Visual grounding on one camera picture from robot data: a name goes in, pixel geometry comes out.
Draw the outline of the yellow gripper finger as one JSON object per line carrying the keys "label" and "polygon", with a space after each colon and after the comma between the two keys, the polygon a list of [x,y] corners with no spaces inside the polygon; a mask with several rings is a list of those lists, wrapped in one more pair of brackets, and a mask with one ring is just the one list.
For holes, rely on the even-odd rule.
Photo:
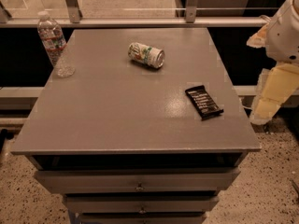
{"label": "yellow gripper finger", "polygon": [[271,70],[264,69],[259,75],[249,121],[255,125],[266,124],[298,88],[297,63],[277,63]]}
{"label": "yellow gripper finger", "polygon": [[252,48],[260,49],[265,47],[268,24],[264,25],[258,32],[252,35],[246,45]]}

